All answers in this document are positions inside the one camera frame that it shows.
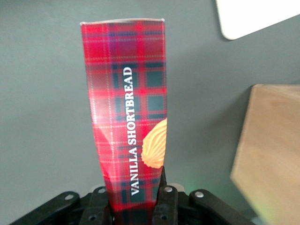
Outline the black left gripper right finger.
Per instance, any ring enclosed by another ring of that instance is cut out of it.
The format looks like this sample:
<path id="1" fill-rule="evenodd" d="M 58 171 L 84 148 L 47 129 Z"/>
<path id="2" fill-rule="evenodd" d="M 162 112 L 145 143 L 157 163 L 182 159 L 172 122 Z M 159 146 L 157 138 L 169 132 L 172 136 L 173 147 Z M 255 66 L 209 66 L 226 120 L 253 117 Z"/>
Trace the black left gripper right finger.
<path id="1" fill-rule="evenodd" d="M 157 203 L 152 216 L 152 225 L 178 224 L 178 190 L 167 184 L 165 168 L 162 169 Z"/>

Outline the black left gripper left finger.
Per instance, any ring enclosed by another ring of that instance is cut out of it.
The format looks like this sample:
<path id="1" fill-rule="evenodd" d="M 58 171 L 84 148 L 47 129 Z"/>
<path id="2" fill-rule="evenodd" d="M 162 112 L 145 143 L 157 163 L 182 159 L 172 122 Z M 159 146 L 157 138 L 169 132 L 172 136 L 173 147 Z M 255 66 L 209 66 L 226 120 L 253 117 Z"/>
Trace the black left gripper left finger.
<path id="1" fill-rule="evenodd" d="M 101 186 L 91 194 L 89 204 L 83 211 L 80 225 L 112 225 L 113 216 L 106 187 Z"/>

